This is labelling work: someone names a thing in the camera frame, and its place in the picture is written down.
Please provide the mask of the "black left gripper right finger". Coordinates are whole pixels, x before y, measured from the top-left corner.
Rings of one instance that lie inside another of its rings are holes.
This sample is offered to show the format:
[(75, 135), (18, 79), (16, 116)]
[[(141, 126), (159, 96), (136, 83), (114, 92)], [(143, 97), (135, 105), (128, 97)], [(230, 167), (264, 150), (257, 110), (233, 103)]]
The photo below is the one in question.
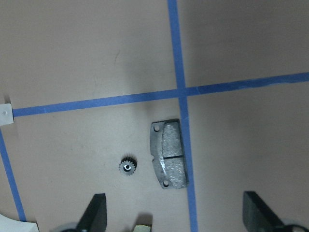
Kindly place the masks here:
[(243, 193), (242, 221), (247, 230), (283, 230), (285, 227), (255, 191)]

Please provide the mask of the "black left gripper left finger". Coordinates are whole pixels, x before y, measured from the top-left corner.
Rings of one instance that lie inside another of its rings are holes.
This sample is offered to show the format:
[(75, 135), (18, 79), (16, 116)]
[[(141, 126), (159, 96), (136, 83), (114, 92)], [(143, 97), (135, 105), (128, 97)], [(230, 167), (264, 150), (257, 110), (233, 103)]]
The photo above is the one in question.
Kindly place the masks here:
[(94, 194), (76, 226), (78, 232), (105, 232), (107, 228), (106, 194)]

